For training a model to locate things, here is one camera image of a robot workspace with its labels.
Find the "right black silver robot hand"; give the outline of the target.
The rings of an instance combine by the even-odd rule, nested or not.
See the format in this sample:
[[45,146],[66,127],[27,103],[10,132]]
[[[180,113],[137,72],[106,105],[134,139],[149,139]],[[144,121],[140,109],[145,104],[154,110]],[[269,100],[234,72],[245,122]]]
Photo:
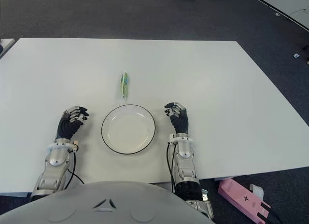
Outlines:
[[164,108],[166,116],[170,118],[176,134],[184,133],[188,135],[189,120],[186,108],[178,102],[168,103]]

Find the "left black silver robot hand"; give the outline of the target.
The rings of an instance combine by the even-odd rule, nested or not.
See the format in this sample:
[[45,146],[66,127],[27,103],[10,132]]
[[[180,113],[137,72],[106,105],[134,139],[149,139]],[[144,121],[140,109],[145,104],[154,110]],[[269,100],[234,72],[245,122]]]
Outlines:
[[66,109],[60,118],[55,139],[70,140],[84,124],[84,121],[88,119],[88,116],[87,109],[81,106]]

